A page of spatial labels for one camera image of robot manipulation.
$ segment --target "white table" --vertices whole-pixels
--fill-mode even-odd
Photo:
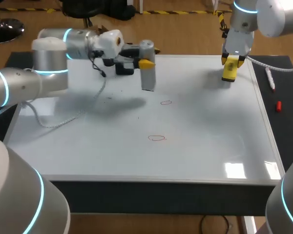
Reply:
[[[104,68],[94,103],[102,77],[89,61],[70,60],[68,93],[33,105],[50,123],[87,114],[49,130],[23,109],[8,146],[57,181],[273,185],[283,176],[249,61],[234,83],[221,80],[220,56],[157,56],[156,64],[155,92],[141,90],[139,71],[116,77]]]

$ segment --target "red circle drawing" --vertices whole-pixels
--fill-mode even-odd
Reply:
[[[150,136],[148,136],[148,139],[152,140],[152,141],[166,140],[166,138],[161,135],[150,135]]]
[[[167,101],[162,101],[161,102],[161,105],[169,105],[169,104],[172,104],[172,101],[171,100],[167,100]]]

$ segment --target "white marker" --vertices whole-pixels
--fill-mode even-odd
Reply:
[[[268,67],[266,67],[266,73],[267,73],[267,77],[268,77],[268,81],[270,84],[270,87],[272,88],[273,91],[275,91],[275,84],[272,78],[272,72],[270,71],[270,69]]]

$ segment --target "red marker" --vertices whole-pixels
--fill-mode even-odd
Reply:
[[[280,101],[278,101],[277,105],[276,105],[276,109],[275,109],[277,112],[281,112],[281,105],[282,105],[282,103]]]

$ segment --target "yellow black warning tape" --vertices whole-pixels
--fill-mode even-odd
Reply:
[[[16,11],[46,11],[47,13],[52,12],[60,12],[61,9],[53,9],[53,8],[0,8],[0,11],[8,11],[8,12],[16,12]],[[188,15],[188,14],[213,14],[216,15],[218,13],[231,13],[232,11],[144,11],[142,14],[144,15]]]
[[[218,13],[231,13],[232,11],[144,11],[142,14],[150,15],[188,15],[188,14],[213,14],[216,15]]]
[[[0,11],[46,11],[47,13],[61,11],[61,9],[53,9],[53,8],[2,8],[0,7]]]
[[[218,12],[217,15],[218,15],[219,23],[220,23],[220,28],[222,30],[226,29],[227,25],[225,24],[225,20],[224,20],[224,13]]]

